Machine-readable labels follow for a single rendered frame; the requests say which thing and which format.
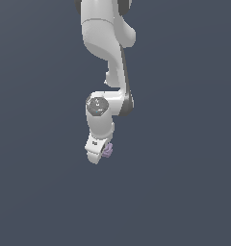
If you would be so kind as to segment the small purple object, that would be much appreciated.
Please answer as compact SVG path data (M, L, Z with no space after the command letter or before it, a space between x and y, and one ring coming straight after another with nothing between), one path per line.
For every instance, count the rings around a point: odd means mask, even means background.
M108 158L113 152L113 144L109 143L106 148L104 149L102 156Z

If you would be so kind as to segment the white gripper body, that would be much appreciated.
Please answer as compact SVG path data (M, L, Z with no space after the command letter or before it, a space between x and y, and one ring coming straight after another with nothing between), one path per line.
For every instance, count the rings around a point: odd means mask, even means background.
M93 164L99 163L100 159L103 157L102 153L109 143L111 142L108 138L98 139L89 135L88 141L85 145L88 160Z

